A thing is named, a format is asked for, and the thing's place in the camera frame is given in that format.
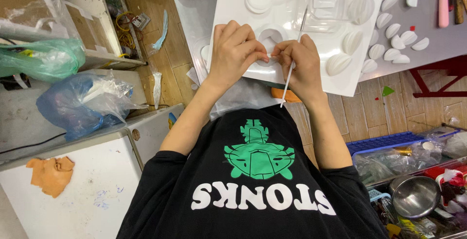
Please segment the pink knife handle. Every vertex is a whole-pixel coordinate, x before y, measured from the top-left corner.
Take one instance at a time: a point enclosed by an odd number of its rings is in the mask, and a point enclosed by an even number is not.
[[[445,28],[449,25],[449,2],[448,0],[439,0],[439,26]]]

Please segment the white plastic stick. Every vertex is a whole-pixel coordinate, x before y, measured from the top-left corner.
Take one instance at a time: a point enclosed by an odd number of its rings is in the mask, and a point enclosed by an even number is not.
[[[300,43],[300,40],[302,39],[302,33],[303,33],[303,29],[305,27],[305,18],[306,18],[306,13],[307,12],[308,12],[308,5],[306,5],[305,14],[303,15],[303,20],[302,20],[302,26],[300,27],[300,32],[298,33],[297,41],[299,43]],[[284,102],[285,102],[285,93],[287,93],[287,87],[289,86],[290,75],[292,74],[292,69],[294,69],[294,68],[295,68],[295,61],[292,60],[292,63],[290,64],[289,75],[287,75],[287,81],[285,82],[284,94],[282,95],[281,108],[282,108],[282,106],[284,105]]]

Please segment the hand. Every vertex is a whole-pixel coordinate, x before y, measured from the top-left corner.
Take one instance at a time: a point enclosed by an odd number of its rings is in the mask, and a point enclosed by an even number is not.
[[[281,64],[284,81],[287,80],[290,65],[295,60],[296,66],[290,75],[289,87],[303,102],[326,97],[321,86],[318,50],[307,34],[302,35],[300,43],[297,40],[278,43],[271,57],[277,57]]]
[[[249,25],[240,26],[234,20],[218,24],[214,27],[211,70],[206,82],[224,93],[260,59],[269,62],[265,47],[255,39]]]

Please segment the person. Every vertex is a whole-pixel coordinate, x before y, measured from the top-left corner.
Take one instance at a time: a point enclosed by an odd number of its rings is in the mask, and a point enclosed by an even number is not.
[[[279,105],[212,122],[214,103],[256,60],[269,62],[247,24],[214,27],[209,75],[144,166],[117,238],[387,238],[352,165],[321,87],[308,35],[271,57],[310,115],[319,170]]]

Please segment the green plastic bag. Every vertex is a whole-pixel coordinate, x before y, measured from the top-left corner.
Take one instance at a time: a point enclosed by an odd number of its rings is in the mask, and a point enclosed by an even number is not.
[[[0,45],[0,77],[25,73],[56,82],[76,74],[85,63],[78,39],[52,39],[24,45]]]

